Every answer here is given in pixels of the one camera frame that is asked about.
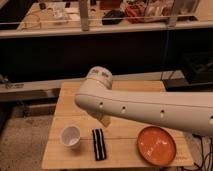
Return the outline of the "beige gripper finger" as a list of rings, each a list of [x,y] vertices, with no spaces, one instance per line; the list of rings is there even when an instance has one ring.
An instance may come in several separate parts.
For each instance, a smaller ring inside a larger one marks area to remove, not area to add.
[[[108,127],[111,123],[111,120],[109,116],[102,116],[100,122],[104,127]]]

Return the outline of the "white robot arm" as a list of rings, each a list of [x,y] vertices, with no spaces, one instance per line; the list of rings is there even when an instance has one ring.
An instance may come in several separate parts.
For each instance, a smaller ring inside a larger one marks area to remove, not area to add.
[[[91,68],[76,105],[97,119],[109,115],[213,137],[213,92],[122,91],[112,83],[108,69]]]

